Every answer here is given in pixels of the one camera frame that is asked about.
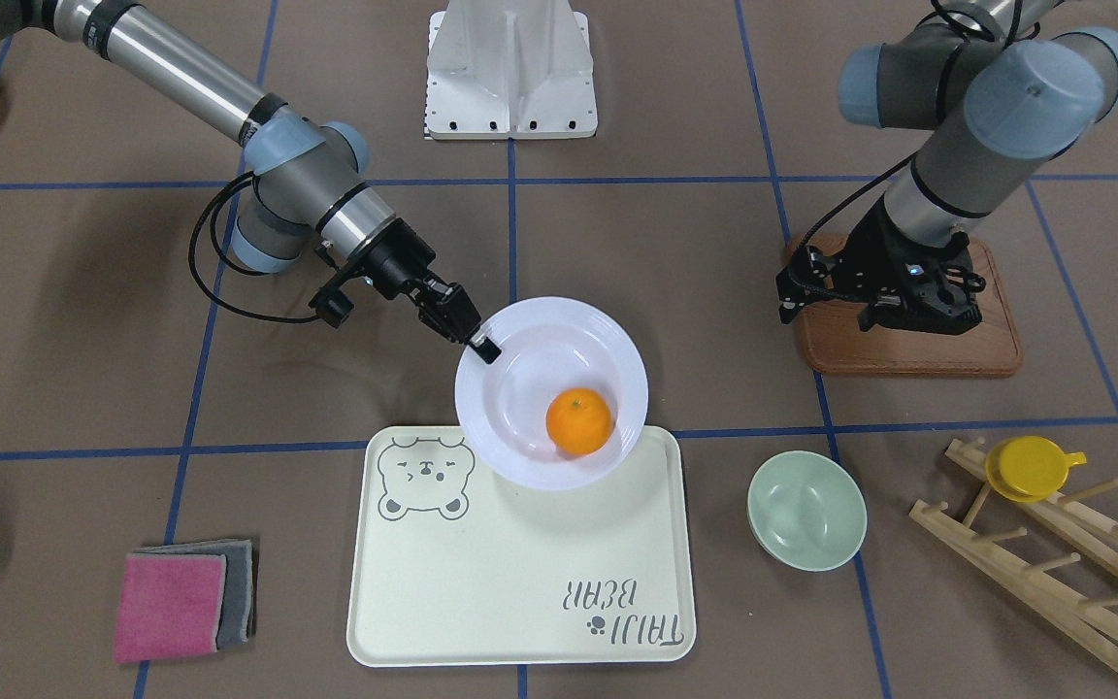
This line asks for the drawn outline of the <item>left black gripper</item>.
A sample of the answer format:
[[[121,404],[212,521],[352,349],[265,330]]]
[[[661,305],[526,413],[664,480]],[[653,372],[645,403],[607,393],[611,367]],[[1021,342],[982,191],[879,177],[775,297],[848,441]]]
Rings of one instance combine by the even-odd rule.
[[[776,275],[781,323],[792,324],[806,306],[874,297],[858,314],[862,332],[881,325],[964,336],[982,322],[976,296],[988,280],[969,270],[967,233],[955,227],[940,238],[945,243],[937,247],[910,239],[888,216],[884,200],[877,200],[841,249],[841,290],[830,284],[833,257],[813,245],[788,252]]]

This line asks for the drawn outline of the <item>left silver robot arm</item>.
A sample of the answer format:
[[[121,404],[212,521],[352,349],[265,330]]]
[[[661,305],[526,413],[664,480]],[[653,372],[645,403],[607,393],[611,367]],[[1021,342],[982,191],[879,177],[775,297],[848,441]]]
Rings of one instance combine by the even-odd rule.
[[[1044,163],[1118,106],[1118,32],[1033,34],[1051,1],[936,1],[897,42],[865,46],[839,75],[843,119],[928,131],[843,247],[802,238],[776,278],[781,323],[825,302],[858,327],[963,336],[986,280],[969,235]]]

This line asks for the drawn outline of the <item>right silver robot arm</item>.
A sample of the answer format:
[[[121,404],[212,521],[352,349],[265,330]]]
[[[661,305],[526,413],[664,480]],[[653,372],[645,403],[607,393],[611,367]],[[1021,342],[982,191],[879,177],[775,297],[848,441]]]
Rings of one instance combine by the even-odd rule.
[[[364,182],[367,147],[354,129],[299,115],[138,1],[0,1],[0,41],[23,28],[84,45],[243,148],[246,172],[199,218],[214,224],[233,193],[253,187],[229,248],[216,249],[231,270],[280,273],[314,244],[334,273],[307,304],[311,322],[345,322],[353,301],[343,287],[364,278],[382,297],[409,297],[452,344],[485,363],[500,357],[466,290],[432,271],[430,245]]]

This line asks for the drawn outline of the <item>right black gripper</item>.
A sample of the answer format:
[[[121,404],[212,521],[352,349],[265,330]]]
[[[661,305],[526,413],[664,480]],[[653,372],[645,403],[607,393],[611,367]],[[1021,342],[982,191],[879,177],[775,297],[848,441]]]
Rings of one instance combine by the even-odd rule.
[[[413,292],[418,318],[452,344],[465,344],[483,363],[494,363],[502,349],[482,325],[482,317],[465,287],[447,284],[432,273],[436,258],[407,221],[390,221],[364,252],[364,278],[386,300]]]

